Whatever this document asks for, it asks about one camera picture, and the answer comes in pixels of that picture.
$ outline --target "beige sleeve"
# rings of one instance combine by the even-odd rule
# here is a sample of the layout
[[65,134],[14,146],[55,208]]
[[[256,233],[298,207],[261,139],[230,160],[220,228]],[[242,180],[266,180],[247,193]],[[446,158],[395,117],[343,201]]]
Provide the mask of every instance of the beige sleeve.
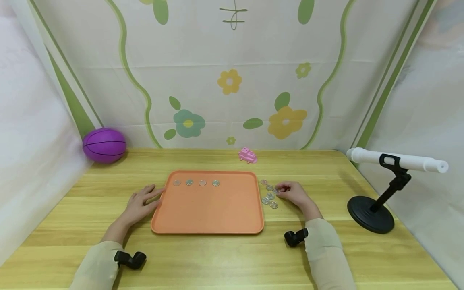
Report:
[[102,242],[90,248],[74,275],[69,290],[111,290],[118,272],[114,261],[117,251],[123,251],[116,242]]
[[306,228],[306,254],[318,290],[356,289],[334,227],[324,219],[312,219],[306,222]]

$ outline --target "wooden table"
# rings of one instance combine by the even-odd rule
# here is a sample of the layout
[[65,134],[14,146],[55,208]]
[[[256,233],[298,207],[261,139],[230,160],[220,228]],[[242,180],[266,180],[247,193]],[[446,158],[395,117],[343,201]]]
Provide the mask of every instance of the wooden table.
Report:
[[[376,194],[342,153],[255,152],[258,163],[247,164],[238,150],[131,149],[116,164],[95,164],[0,268],[0,289],[67,289],[129,196],[149,183],[162,186],[177,169],[248,170],[271,184],[299,181],[340,235],[358,289],[455,289],[398,219],[386,235],[351,219],[348,200]],[[264,206],[264,230],[256,236],[157,236],[147,217],[134,226],[126,250],[143,251],[148,260],[142,271],[122,269],[114,289],[315,289],[303,244],[291,249],[283,239],[302,228],[303,217],[289,202],[277,202],[278,209]]]

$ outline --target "white cylinder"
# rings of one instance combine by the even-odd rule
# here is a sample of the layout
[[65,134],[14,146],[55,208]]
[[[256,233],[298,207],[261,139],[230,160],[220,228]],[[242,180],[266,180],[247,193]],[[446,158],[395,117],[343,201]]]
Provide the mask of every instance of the white cylinder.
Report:
[[[439,173],[445,173],[448,171],[448,162],[443,160],[436,160],[431,157],[369,151],[360,147],[351,148],[347,151],[348,159],[356,163],[369,162],[379,164],[381,154],[398,156],[400,158],[400,166],[404,169]],[[385,163],[393,165],[394,160],[393,158],[385,158]]]

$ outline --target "purple basketball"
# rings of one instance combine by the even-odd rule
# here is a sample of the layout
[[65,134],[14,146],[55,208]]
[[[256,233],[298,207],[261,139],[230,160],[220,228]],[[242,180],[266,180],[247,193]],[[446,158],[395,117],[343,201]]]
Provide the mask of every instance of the purple basketball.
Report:
[[126,152],[124,136],[109,128],[93,130],[84,137],[82,146],[85,155],[99,163],[113,163]]

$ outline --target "coin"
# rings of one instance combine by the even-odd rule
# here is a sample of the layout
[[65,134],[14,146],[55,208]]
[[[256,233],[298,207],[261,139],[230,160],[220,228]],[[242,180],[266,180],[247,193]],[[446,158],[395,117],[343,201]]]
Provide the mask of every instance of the coin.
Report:
[[279,207],[279,205],[278,205],[275,201],[272,201],[272,202],[269,204],[269,206],[270,206],[271,208],[273,208],[273,209],[276,209],[276,208]]

